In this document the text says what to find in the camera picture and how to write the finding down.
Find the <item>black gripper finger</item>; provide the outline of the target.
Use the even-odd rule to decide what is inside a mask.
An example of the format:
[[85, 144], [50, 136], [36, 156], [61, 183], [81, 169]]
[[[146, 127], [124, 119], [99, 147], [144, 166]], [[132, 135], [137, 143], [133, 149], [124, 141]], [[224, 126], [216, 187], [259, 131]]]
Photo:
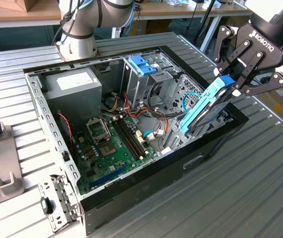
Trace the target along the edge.
[[228, 25], [220, 26], [213, 54], [213, 61], [216, 63], [214, 75], [227, 73], [234, 67], [234, 62], [252, 46], [251, 40], [244, 40], [231, 54], [227, 55], [231, 39], [236, 38], [238, 29]]
[[262, 51], [258, 51], [253, 55], [253, 57], [241, 73], [240, 77], [236, 81], [234, 85], [233, 95], [234, 92], [238, 91], [239, 93], [244, 93], [247, 96], [254, 96], [283, 87], [283, 70], [279, 69], [276, 69], [276, 71], [272, 74], [268, 83], [258, 86], [249, 85], [248, 78], [250, 74], [262, 62], [264, 57], [265, 53]]

